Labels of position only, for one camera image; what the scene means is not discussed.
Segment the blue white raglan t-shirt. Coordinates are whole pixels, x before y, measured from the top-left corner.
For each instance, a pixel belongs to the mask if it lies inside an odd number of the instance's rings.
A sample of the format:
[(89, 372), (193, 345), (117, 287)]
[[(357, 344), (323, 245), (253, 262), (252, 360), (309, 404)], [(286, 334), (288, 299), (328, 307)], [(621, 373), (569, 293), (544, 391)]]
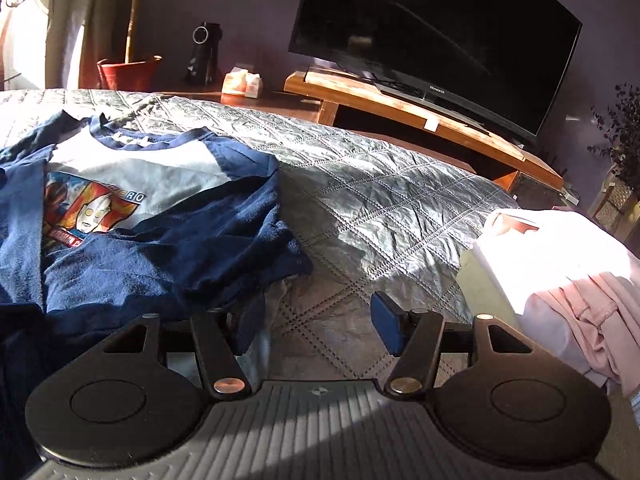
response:
[(279, 164), (206, 128), (58, 113), (1, 152), (1, 347), (51, 352), (156, 312), (228, 312), (247, 346), (262, 293), (312, 265)]

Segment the grey quilted bedspread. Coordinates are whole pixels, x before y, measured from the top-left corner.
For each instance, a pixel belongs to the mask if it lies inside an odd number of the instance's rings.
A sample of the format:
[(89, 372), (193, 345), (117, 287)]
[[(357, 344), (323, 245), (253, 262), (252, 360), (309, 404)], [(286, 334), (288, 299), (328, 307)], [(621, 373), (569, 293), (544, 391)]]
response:
[(514, 200), (489, 180), (433, 157), (303, 119), (178, 96), (105, 90), (14, 90), (1, 96), (1, 143), (55, 113), (104, 113), (127, 139), (194, 128), (273, 154), (282, 212), (314, 270), (267, 296), (267, 327), (244, 358), (257, 378), (384, 378), (393, 358), (369, 318), (374, 292), (451, 322), (471, 312), (460, 257), (486, 218)]

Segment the white folded garment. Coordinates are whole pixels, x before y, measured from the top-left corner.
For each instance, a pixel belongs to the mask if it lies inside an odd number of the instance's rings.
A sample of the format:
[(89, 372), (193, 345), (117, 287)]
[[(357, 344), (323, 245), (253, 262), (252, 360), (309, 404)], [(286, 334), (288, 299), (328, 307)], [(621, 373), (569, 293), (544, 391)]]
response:
[(473, 255), (508, 303), (511, 326), (597, 386), (620, 388), (590, 367), (564, 318), (535, 294), (604, 272), (639, 286), (639, 260), (621, 242), (577, 212), (498, 209)]

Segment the pink folded garment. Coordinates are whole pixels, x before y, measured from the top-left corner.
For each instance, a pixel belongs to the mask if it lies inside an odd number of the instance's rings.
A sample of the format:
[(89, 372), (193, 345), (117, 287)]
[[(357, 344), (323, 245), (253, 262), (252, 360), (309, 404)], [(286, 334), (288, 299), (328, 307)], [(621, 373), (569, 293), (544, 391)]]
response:
[(570, 326), (590, 367), (620, 385), (639, 390), (639, 286), (604, 272), (536, 292)]

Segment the wooden TV stand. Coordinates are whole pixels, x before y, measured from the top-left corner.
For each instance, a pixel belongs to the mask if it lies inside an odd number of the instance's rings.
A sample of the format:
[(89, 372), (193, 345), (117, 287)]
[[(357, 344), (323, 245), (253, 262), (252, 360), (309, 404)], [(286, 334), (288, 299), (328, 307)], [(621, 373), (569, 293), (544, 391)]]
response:
[(562, 190), (564, 186), (564, 179), (540, 158), (501, 136), (465, 125), (396, 96), (388, 96), (368, 82), (339, 74), (305, 70), (287, 76), (283, 90), (319, 100), (321, 107), (318, 123), (321, 125), (333, 125), (340, 107), (350, 107), (469, 148), (496, 162), (502, 162), (514, 172), (526, 174), (555, 191)]

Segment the orange tissue box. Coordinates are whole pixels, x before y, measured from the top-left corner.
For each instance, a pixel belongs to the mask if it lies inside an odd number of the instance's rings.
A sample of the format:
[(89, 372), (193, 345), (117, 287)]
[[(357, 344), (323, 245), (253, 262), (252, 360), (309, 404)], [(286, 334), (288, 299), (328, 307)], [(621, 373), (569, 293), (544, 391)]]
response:
[(242, 96), (243, 98), (257, 99), (262, 93), (262, 77), (258, 73), (252, 73), (246, 68), (234, 66), (224, 76), (221, 92), (227, 96)]

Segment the dark dried flower plant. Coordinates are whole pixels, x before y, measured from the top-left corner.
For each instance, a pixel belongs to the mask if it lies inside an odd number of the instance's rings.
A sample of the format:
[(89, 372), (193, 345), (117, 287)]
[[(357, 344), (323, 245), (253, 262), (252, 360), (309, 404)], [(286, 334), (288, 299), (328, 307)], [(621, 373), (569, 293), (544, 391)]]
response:
[(640, 90), (638, 84), (616, 84), (615, 103), (600, 114), (593, 107), (592, 118), (602, 133), (601, 143), (589, 145), (592, 154), (612, 162), (612, 174), (639, 197)]

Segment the red plant pot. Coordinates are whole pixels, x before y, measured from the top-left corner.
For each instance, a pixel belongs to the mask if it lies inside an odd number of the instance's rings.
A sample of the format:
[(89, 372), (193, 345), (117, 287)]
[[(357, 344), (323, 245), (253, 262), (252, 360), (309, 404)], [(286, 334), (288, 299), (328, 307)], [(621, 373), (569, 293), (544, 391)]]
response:
[(162, 61), (160, 55), (129, 63), (113, 63), (104, 58), (96, 63), (96, 68), (103, 89), (147, 92)]

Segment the black flat screen television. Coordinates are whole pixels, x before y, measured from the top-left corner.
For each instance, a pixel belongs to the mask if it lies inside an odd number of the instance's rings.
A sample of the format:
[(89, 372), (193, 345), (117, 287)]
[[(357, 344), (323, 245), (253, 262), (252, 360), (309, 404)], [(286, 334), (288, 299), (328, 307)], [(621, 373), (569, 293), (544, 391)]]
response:
[(558, 0), (299, 0), (288, 48), (529, 143), (581, 31)]

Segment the beige curtain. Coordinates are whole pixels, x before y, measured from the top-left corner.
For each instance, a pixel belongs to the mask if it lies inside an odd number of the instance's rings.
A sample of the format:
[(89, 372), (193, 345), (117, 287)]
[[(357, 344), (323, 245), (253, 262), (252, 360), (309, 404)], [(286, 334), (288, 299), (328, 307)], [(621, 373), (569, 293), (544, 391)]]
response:
[(95, 89), (98, 62), (122, 62), (132, 0), (50, 0), (44, 84)]

